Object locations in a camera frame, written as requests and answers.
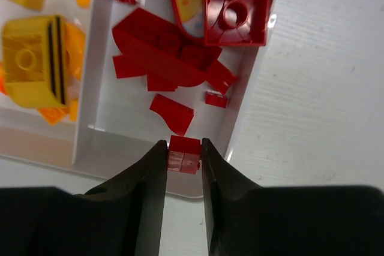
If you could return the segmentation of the red slope lego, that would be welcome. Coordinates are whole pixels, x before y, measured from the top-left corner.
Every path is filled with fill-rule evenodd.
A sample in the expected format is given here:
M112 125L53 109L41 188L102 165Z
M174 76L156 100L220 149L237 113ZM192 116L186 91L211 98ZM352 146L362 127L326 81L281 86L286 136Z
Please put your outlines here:
M192 108L160 94L155 95L149 109L160 115L169 129L181 137L186 134L194 118Z

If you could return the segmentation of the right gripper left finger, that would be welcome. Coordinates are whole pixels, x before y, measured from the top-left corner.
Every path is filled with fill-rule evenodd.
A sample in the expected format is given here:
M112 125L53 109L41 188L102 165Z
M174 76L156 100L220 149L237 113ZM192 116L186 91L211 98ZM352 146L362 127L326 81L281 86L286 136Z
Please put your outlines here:
M1 189L2 255L158 255L167 143L84 194Z

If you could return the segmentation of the orange lego brick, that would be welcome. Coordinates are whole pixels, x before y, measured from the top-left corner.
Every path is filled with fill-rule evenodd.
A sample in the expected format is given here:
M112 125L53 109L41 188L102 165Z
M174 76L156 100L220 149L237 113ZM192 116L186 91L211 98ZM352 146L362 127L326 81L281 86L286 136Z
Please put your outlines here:
M38 109L40 115L50 125L56 125L65 118L69 118L70 121L77 121L77 113L79 108L79 100L74 99L70 101L68 107L65 108L43 108Z

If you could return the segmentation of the orange curved lego piece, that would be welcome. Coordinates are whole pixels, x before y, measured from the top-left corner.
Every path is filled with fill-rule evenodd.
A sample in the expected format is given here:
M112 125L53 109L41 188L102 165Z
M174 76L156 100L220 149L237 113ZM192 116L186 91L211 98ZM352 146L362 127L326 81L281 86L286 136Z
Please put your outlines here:
M66 22L65 49L67 52L68 69L78 80L82 79L83 58L86 44L86 34L75 24Z

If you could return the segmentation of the small red lego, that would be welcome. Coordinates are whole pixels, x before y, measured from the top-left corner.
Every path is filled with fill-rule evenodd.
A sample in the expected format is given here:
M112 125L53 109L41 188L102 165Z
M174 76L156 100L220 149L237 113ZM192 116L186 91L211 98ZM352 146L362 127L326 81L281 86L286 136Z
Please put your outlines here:
M200 169L201 149L199 139L172 135L168 147L167 169L196 174Z

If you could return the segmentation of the red lego brick pair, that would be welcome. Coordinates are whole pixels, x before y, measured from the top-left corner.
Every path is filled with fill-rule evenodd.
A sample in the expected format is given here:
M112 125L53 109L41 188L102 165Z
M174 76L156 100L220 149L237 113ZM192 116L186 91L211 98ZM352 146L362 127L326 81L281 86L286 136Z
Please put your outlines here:
M206 81L222 95L225 95L238 79L236 75L218 60L212 63L206 75Z

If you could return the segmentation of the red duplo brick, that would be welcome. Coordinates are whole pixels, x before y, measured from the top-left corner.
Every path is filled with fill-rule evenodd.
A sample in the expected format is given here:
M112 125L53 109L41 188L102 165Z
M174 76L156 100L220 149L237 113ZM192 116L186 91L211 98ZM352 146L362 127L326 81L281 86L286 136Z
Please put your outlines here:
M266 44L272 0L205 0L207 46Z

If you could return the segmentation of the yellow striped slope duplo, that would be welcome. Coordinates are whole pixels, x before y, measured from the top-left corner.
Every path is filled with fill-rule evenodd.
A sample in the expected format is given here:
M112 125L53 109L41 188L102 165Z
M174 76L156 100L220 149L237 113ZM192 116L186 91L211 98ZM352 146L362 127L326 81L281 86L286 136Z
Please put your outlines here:
M24 109L68 106L65 19L35 16L5 22L1 30L5 90Z

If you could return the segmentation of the teal frog duplo piece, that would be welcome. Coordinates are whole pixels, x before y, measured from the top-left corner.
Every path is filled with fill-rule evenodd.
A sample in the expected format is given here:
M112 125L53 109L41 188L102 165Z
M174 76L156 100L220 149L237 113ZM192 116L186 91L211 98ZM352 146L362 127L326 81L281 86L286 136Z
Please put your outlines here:
M128 61L185 88L206 81L220 47L209 47L186 37L177 25L137 8L112 28L113 39Z

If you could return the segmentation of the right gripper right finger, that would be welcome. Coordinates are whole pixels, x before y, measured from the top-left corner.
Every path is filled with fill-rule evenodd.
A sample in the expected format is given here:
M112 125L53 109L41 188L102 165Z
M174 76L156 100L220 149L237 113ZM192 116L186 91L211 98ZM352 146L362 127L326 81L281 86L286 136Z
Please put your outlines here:
M382 255L383 192L372 186L263 187L202 141L209 255Z

